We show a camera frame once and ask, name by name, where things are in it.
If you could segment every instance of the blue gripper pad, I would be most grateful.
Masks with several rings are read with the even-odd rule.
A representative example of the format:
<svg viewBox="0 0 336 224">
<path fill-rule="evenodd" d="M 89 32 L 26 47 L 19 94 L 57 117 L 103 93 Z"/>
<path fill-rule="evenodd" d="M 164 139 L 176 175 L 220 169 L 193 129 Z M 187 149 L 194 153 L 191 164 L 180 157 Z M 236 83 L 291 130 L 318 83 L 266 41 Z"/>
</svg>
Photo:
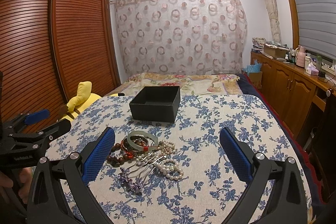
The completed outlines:
<svg viewBox="0 0 336 224">
<path fill-rule="evenodd" d="M 106 160 L 106 157 L 111 151 L 112 146 L 116 140 L 116 135 L 112 128 L 108 129 L 83 166 L 82 180 L 85 185 L 90 181 L 94 181 Z"/>
<path fill-rule="evenodd" d="M 48 118 L 50 115 L 49 110 L 43 109 L 38 112 L 29 114 L 25 119 L 25 124 L 28 126 L 31 126 L 32 124 L 36 124 L 46 118 Z"/>
<path fill-rule="evenodd" d="M 253 180 L 252 166 L 239 145 L 236 143 L 238 140 L 234 140 L 229 131 L 226 128 L 223 128 L 219 134 L 219 141 L 232 164 L 232 167 L 236 171 L 239 180 L 249 184 Z"/>
</svg>

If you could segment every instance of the louvered door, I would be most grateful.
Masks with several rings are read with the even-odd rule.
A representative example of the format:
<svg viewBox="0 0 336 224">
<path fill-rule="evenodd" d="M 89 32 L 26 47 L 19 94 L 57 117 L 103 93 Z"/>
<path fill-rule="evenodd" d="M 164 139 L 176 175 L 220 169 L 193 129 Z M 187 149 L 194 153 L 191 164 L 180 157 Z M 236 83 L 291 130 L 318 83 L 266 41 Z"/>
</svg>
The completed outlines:
<svg viewBox="0 0 336 224">
<path fill-rule="evenodd" d="M 92 92 L 100 96 L 116 87 L 104 3 L 104 0 L 56 0 L 54 44 L 68 97 L 76 95 L 82 81 L 91 81 Z"/>
<path fill-rule="evenodd" d="M 0 0 L 2 119 L 49 109 L 50 118 L 31 131 L 56 121 L 63 104 L 50 50 L 49 4 L 50 0 Z"/>
</svg>

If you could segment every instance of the human hand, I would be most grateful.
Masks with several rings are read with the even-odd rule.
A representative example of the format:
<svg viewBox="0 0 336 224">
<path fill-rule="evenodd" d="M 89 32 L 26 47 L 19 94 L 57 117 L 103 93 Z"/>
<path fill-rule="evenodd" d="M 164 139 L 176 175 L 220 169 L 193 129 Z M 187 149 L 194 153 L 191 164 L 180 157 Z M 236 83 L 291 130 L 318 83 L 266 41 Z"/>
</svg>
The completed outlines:
<svg viewBox="0 0 336 224">
<path fill-rule="evenodd" d="M 33 172 L 32 172 L 31 167 L 23 168 L 19 174 L 19 179 L 20 179 L 20 182 L 23 183 L 24 185 L 19 190 L 18 195 L 22 199 L 23 203 L 27 204 L 29 189 L 30 189 L 30 185 L 33 179 Z M 6 187 L 6 188 L 13 187 L 13 181 L 9 177 L 7 177 L 5 174 L 3 174 L 2 172 L 0 172 L 0 186 Z"/>
</svg>

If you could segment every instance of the blue and white tablecloth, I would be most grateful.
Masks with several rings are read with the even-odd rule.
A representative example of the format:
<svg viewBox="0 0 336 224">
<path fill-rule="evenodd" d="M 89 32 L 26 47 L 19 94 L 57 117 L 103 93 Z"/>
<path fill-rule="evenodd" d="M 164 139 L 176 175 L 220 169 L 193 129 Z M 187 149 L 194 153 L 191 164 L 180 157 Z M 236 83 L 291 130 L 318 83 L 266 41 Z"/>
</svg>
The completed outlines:
<svg viewBox="0 0 336 224">
<path fill-rule="evenodd" d="M 51 160 L 66 158 L 96 140 L 106 127 L 115 130 L 115 141 L 119 143 L 133 130 L 145 130 L 159 140 L 176 143 L 173 158 L 180 161 L 183 179 L 171 181 L 154 172 L 148 176 L 142 196 L 125 191 L 116 179 L 120 169 L 104 163 L 89 186 L 114 223 L 222 223 L 246 187 L 219 144 L 219 131 L 225 126 L 254 152 L 260 151 L 270 159 L 282 161 L 288 156 L 294 157 L 301 170 L 310 208 L 310 190 L 298 158 L 276 120 L 257 97 L 182 96 L 173 124 L 133 120 L 128 105 L 132 98 L 97 100 L 73 121 L 71 131 L 53 141 L 47 151 Z M 66 182 L 63 189 L 70 208 L 81 217 Z M 271 189 L 269 181 L 251 222 L 261 216 Z"/>
</svg>

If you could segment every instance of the blue plastic bag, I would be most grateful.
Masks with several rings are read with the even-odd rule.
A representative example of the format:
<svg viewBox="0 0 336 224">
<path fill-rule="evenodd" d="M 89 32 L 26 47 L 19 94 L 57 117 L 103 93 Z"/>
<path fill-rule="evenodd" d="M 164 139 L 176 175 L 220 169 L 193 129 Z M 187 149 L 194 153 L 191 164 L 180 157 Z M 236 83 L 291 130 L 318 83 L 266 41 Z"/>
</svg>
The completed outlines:
<svg viewBox="0 0 336 224">
<path fill-rule="evenodd" d="M 246 68 L 243 68 L 243 71 L 250 75 L 250 72 L 260 72 L 262 63 L 258 63 L 257 60 L 254 60 L 254 65 L 247 65 Z"/>
</svg>

